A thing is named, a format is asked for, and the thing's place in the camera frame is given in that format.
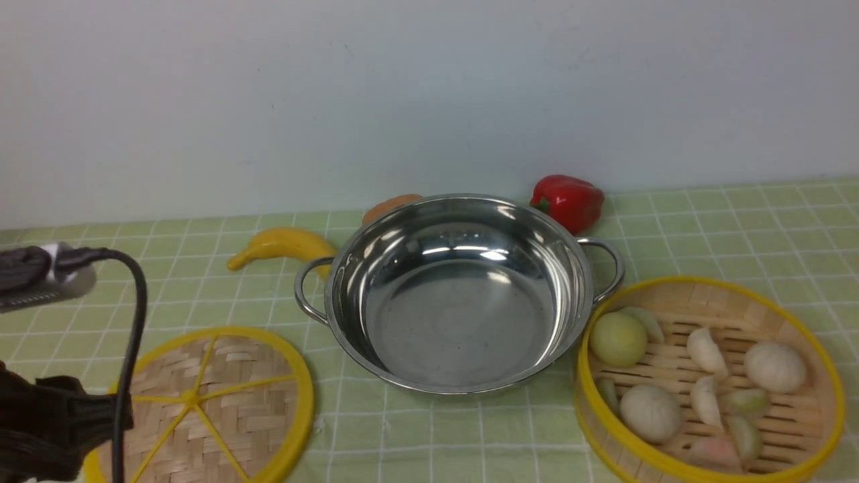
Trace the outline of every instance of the pot handle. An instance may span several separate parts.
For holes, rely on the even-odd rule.
[[[601,303],[608,297],[611,297],[614,292],[618,291],[620,285],[624,282],[626,274],[626,266],[624,258],[620,256],[620,252],[608,243],[597,238],[579,238],[576,240],[579,245],[590,245],[591,247],[599,247],[606,250],[614,259],[614,280],[608,285],[608,288],[602,291],[598,296],[594,297],[594,305]]]
[[[304,310],[304,313],[310,315],[315,321],[328,326],[328,318],[324,313],[319,311],[313,305],[310,304],[308,298],[304,295],[304,279],[308,277],[308,274],[311,270],[316,268],[317,266],[323,265],[331,265],[334,261],[334,257],[322,257],[316,260],[310,260],[305,266],[302,267],[301,270],[295,275],[295,300],[298,302],[298,306]]]

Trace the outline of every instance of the yellow banana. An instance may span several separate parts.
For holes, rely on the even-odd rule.
[[[247,248],[229,259],[227,268],[235,272],[254,260],[289,257],[308,262],[336,253],[331,243],[312,231],[278,227],[260,231],[247,243]],[[323,280],[328,278],[328,266],[316,269]]]

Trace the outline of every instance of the yellow steamer rim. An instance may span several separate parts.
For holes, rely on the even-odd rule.
[[[736,370],[738,363],[741,367],[745,349],[750,343],[762,339],[775,339],[789,343],[803,355],[808,364],[809,380],[813,385],[813,391],[809,394],[804,394],[801,398],[806,406],[809,403],[813,405],[819,417],[819,423],[816,427],[822,428],[822,430],[818,429],[821,434],[815,439],[814,437],[802,434],[790,436],[778,435],[767,432],[766,428],[761,428],[765,440],[765,455],[768,449],[777,453],[780,450],[777,443],[771,444],[773,443],[772,440],[768,441],[770,438],[780,437],[786,440],[798,438],[816,448],[815,451],[809,450],[807,451],[807,455],[798,458],[800,461],[795,462],[793,466],[775,469],[772,473],[725,474],[687,464],[659,450],[655,446],[645,443],[633,434],[615,417],[602,400],[592,374],[592,370],[595,367],[592,367],[588,355],[588,342],[591,329],[594,326],[593,323],[589,323],[577,359],[574,395],[576,400],[576,417],[591,448],[621,480],[629,483],[636,481],[659,481],[660,483],[681,481],[702,483],[716,481],[720,483],[794,483],[810,480],[826,458],[836,449],[842,429],[844,428],[845,403],[844,389],[835,365],[832,363],[823,346],[814,338],[813,334],[794,316],[779,308],[775,303],[738,285],[719,280],[694,277],[657,278],[620,290],[594,311],[591,322],[598,319],[601,315],[615,309],[620,309],[625,305],[636,305],[655,312],[657,318],[660,319],[663,331],[666,332],[667,344],[675,332],[669,333],[666,330],[666,316],[664,313],[668,313],[669,317],[676,317],[671,322],[672,329],[674,329],[676,322],[681,322],[681,325],[685,325],[685,330],[680,327],[679,336],[675,335],[673,337],[674,339],[682,339],[684,341],[685,337],[683,336],[695,328],[690,323],[730,322],[730,314],[732,312],[735,324],[736,322],[741,322],[745,326],[751,325],[751,327],[757,329],[761,329],[762,327],[767,328],[768,330],[765,332],[747,330],[742,332],[741,330],[736,330],[737,327],[730,327],[733,330],[732,333],[737,334],[732,336],[731,342],[737,343],[735,348],[744,348],[737,351],[729,350],[726,355],[729,359],[729,365],[734,366],[734,376],[728,379],[728,383],[736,388],[748,388],[752,386],[745,378],[745,372],[742,373],[742,376],[737,376]],[[736,314],[740,311],[743,316],[737,317]],[[684,315],[687,316],[688,320],[685,324],[682,323]],[[716,329],[716,334],[718,334],[719,326],[712,325],[712,327]],[[649,360],[648,357],[653,357],[652,349],[653,345],[649,344],[648,355],[643,360],[645,363]],[[637,369],[639,369],[638,366],[621,371],[628,371],[633,378],[642,377],[642,375],[634,374]],[[660,379],[649,379],[649,381],[659,384]],[[667,388],[669,392],[680,394],[679,399],[681,399],[681,406],[685,408],[684,413],[685,415],[689,414],[688,412],[691,409],[688,408],[688,404],[683,403],[683,398],[685,397],[688,400],[689,388],[694,383],[694,380],[691,382],[676,382],[672,379],[671,381],[662,386]],[[778,400],[774,398],[774,407],[778,406],[778,409],[785,407],[793,410],[789,404],[792,401],[792,397],[791,395],[785,395],[778,398]],[[688,419],[690,418],[685,417],[685,419],[687,422],[684,423],[684,428],[678,437],[687,436],[685,430],[687,425],[690,424],[688,423]],[[778,424],[778,421],[774,421],[772,424],[767,423],[770,426]],[[699,429],[693,433],[701,432],[700,428],[704,427],[704,425],[698,424],[697,427]],[[716,429],[710,431],[711,434],[691,434],[688,437],[717,436]],[[781,467],[786,466],[785,463],[794,462],[784,461],[772,464]]]
[[[250,327],[188,333],[146,354],[135,368],[131,400],[130,483],[283,481],[313,425],[304,359],[285,340]],[[110,448],[105,443],[87,455],[88,483],[110,481]]]

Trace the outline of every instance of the woven bamboo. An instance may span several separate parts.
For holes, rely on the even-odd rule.
[[[666,335],[664,344],[648,344],[647,354],[634,367],[606,366],[588,353],[582,342],[576,378],[576,410],[588,441],[603,461],[626,481],[806,481],[834,449],[844,425],[844,394],[832,361],[802,325],[762,297],[740,287],[691,278],[667,278],[623,290],[594,313],[626,306],[652,312]],[[743,367],[745,352],[762,340],[794,347],[808,367],[806,384],[793,394],[771,394],[772,407],[754,421],[764,439],[759,459],[747,475],[719,474],[683,463],[685,453],[700,437],[719,436],[691,409],[690,389],[707,374],[693,363],[685,343],[689,333],[710,327],[714,341],[731,370],[719,394],[751,388]],[[594,379],[615,381],[618,397],[637,384],[654,384],[675,394],[683,411],[680,433],[660,445],[647,445],[614,417],[600,398]]]
[[[291,431],[304,433],[300,451],[309,430],[301,398],[312,411],[312,391],[303,390],[307,367],[300,359],[294,367],[294,357],[262,340],[271,342],[270,334],[231,328],[186,336],[140,364],[131,386],[134,429],[125,434],[126,481],[268,480],[282,473],[269,465]],[[110,450],[106,443],[94,451],[102,477],[111,474]]]

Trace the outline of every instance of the pepper stem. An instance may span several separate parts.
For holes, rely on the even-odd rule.
[[[551,206],[551,204],[549,203],[549,200],[546,199],[546,197],[540,198],[539,203],[531,203],[532,208],[536,208],[536,209],[543,211],[544,213],[547,213],[547,214],[549,213],[549,207],[550,206]]]

